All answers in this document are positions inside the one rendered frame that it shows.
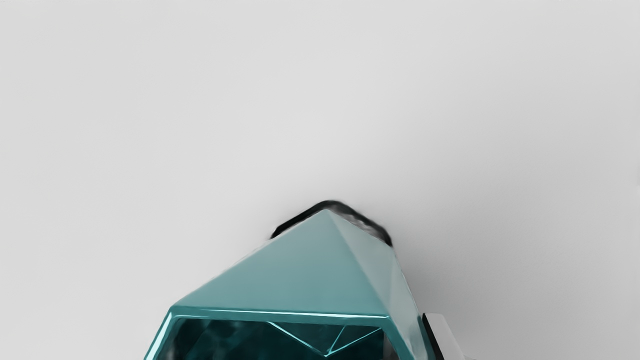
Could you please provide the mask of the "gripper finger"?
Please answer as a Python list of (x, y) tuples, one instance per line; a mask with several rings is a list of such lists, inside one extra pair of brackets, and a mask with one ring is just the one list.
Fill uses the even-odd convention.
[(434, 360), (476, 360), (463, 353), (444, 315), (423, 313), (422, 322)]

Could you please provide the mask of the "teal faceted mug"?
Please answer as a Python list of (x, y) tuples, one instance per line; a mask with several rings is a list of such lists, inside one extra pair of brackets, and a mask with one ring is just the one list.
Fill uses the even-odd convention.
[(144, 360), (438, 360), (391, 246), (322, 210), (172, 305)]

